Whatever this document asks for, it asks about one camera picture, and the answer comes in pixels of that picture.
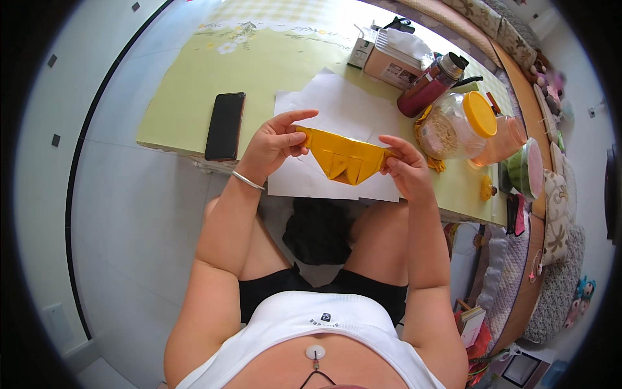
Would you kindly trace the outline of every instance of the woman's right hand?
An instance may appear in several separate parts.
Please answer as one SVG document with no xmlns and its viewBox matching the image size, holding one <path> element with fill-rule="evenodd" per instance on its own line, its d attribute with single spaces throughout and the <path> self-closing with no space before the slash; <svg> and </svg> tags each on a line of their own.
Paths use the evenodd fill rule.
<svg viewBox="0 0 622 389">
<path fill-rule="evenodd" d="M 382 143 L 390 145 L 390 150 L 399 158 L 387 158 L 387 166 L 380 168 L 384 176 L 390 174 L 393 181 L 408 201 L 434 198 L 434 188 L 430 171 L 423 155 L 410 142 L 397 136 L 380 135 Z"/>
</svg>

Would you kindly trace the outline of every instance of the silver bracelet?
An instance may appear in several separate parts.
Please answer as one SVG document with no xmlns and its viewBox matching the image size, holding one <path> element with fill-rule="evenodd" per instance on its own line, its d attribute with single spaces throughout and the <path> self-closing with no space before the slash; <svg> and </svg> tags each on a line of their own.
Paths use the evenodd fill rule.
<svg viewBox="0 0 622 389">
<path fill-rule="evenodd" d="M 231 174 L 236 176 L 237 178 L 241 179 L 245 183 L 249 184 L 250 186 L 254 187 L 255 189 L 259 189 L 259 190 L 265 190 L 266 189 L 263 186 L 255 184 L 253 181 L 249 180 L 245 176 L 242 176 L 240 173 L 238 173 L 236 171 L 232 171 Z"/>
</svg>

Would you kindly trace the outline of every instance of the black trash bag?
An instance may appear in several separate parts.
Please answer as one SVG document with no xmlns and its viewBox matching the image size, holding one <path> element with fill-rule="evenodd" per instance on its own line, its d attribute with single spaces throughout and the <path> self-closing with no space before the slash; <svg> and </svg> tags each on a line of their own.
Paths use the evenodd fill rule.
<svg viewBox="0 0 622 389">
<path fill-rule="evenodd" d="M 326 199 L 294 199 L 283 242 L 307 265 L 343 265 L 352 250 L 348 244 L 352 220 L 346 210 Z"/>
</svg>

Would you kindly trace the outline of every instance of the watermelon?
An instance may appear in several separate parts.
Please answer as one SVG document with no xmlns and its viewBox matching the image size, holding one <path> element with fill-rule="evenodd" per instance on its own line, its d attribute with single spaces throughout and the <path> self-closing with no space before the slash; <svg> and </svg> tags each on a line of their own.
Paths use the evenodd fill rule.
<svg viewBox="0 0 622 389">
<path fill-rule="evenodd" d="M 527 200 L 535 200 L 542 193 L 544 167 L 540 147 L 534 138 L 508 158 L 508 175 L 512 185 Z"/>
</svg>

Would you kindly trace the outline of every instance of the black floor border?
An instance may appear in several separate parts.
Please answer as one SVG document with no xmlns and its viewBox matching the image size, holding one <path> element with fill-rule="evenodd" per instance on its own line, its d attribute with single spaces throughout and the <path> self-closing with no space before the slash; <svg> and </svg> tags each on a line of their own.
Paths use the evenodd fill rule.
<svg viewBox="0 0 622 389">
<path fill-rule="evenodd" d="M 73 292 L 73 300 L 75 301 L 76 308 L 78 309 L 78 315 L 80 316 L 80 322 L 82 323 L 82 328 L 84 328 L 84 332 L 86 334 L 86 338 L 88 340 L 92 339 L 91 332 L 88 330 L 88 325 L 86 324 L 86 319 L 84 317 L 84 311 L 82 310 L 82 305 L 80 303 L 80 296 L 78 295 L 78 288 L 76 285 L 76 277 L 73 268 L 73 256 L 72 256 L 72 230 L 71 230 L 71 222 L 72 222 L 72 202 L 73 202 L 73 186 L 75 184 L 76 171 L 78 170 L 78 161 L 80 160 L 80 153 L 82 152 L 82 146 L 84 145 L 84 140 L 86 136 L 86 132 L 88 131 L 88 127 L 91 124 L 91 119 L 93 118 L 93 113 L 95 112 L 95 108 L 97 108 L 97 104 L 100 102 L 100 98 L 104 91 L 106 90 L 106 86 L 108 86 L 108 82 L 110 78 L 112 78 L 114 71 L 117 69 L 121 60 L 128 53 L 129 49 L 134 45 L 139 36 L 149 27 L 149 24 L 153 22 L 156 17 L 167 7 L 173 0 L 166 0 L 164 3 L 158 8 L 153 15 L 151 15 L 145 23 L 138 28 L 138 31 L 132 36 L 129 40 L 128 44 L 123 47 L 123 50 L 114 60 L 112 66 L 106 73 L 104 80 L 101 82 L 99 89 L 95 93 L 95 97 L 93 98 L 93 102 L 91 102 L 91 106 L 88 109 L 86 117 L 84 119 L 84 123 L 82 124 L 82 129 L 80 130 L 80 135 L 78 137 L 78 142 L 76 144 L 76 149 L 73 153 L 73 161 L 72 166 L 69 171 L 69 181 L 67 185 L 67 201 L 65 203 L 65 247 L 67 249 L 67 266 L 69 269 L 69 280 L 72 285 Z"/>
</svg>

